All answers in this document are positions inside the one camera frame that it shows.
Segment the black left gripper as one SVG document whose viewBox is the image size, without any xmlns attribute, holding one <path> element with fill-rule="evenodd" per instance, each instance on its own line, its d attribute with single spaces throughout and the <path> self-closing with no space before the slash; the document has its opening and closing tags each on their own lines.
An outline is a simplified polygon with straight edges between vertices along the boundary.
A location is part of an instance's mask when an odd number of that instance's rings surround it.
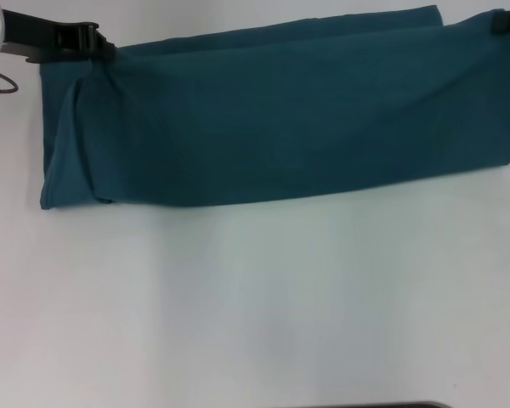
<svg viewBox="0 0 510 408">
<path fill-rule="evenodd" d="M 93 23 L 60 23 L 7 9 L 2 14 L 2 54 L 24 57 L 33 64 L 116 57 L 116 46 Z"/>
</svg>

